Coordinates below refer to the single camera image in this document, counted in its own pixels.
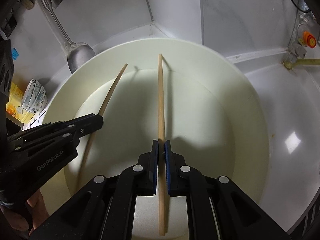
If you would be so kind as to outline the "left hand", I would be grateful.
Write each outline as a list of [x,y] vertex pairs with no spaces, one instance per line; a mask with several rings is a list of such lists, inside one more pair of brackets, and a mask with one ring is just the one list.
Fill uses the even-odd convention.
[[22,206],[24,210],[17,211],[1,205],[1,211],[16,232],[27,233],[30,236],[49,218],[49,213],[40,190],[37,190]]

